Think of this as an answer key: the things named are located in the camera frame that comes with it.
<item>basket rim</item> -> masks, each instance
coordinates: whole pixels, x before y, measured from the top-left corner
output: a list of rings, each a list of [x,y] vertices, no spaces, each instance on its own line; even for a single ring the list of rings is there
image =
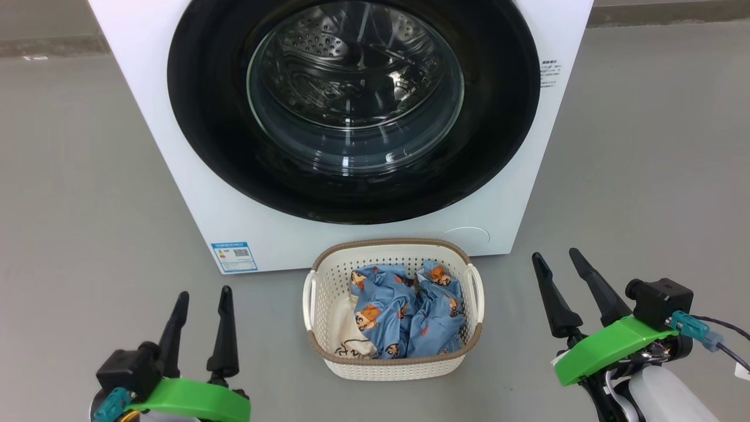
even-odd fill
[[[463,249],[445,240],[441,239],[426,239],[421,237],[398,237],[392,239],[373,239],[373,240],[358,240],[355,242],[340,243],[336,246],[332,246],[326,249],[320,256],[315,260],[312,270],[317,271],[320,268],[320,264],[328,256],[335,252],[342,251],[344,249],[361,248],[364,246],[387,246],[387,245],[427,245],[427,246],[442,246],[451,249],[456,252],[466,265],[471,264],[471,259]],[[446,354],[438,354],[437,356],[429,357],[408,357],[406,359],[352,359],[351,357],[336,356],[332,353],[327,352],[319,343],[315,337],[315,332],[308,330],[307,334],[310,337],[313,349],[325,360],[332,363],[339,363],[342,365],[358,365],[358,366],[404,366],[404,365],[416,365],[419,363],[434,363],[443,360],[456,359],[457,357],[464,356],[469,353],[471,349],[476,346],[479,341],[479,337],[482,334],[482,323],[478,322],[474,328],[474,334],[471,340],[468,341],[462,348]]]

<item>teal connector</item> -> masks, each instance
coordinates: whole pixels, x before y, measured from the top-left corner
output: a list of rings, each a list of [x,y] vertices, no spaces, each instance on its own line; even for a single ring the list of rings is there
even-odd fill
[[[718,351],[716,346],[724,337],[711,331],[711,328],[683,311],[675,311],[669,320],[669,327],[678,333],[699,341],[708,351]]]
[[[133,397],[123,387],[117,387],[109,393],[109,396],[94,413],[97,422],[115,422],[117,418],[128,408]]]

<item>green bracket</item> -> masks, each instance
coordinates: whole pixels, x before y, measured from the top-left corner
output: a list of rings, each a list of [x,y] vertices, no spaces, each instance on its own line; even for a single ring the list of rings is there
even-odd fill
[[[676,331],[656,331],[633,317],[625,317],[573,346],[555,364],[555,372],[560,384],[577,384],[581,377],[617,362],[654,340],[677,335]]]
[[[214,420],[216,422],[248,422],[250,401],[219,385],[186,378],[165,378],[143,403],[134,403],[128,410],[153,410],[167,414]]]

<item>white washing machine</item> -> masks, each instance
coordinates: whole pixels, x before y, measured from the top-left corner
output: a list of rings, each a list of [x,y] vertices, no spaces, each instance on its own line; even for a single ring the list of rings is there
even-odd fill
[[[222,273],[508,253],[593,0],[89,0]]]

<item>blue clothing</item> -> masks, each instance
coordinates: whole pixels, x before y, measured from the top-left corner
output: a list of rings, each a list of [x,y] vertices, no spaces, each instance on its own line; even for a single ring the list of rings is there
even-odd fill
[[[352,271],[357,328],[377,349],[375,358],[406,357],[416,295],[403,265],[370,265]]]
[[[461,284],[445,267],[425,261],[417,272],[417,313],[409,331],[407,357],[445,354],[461,348],[459,332],[466,322]]]

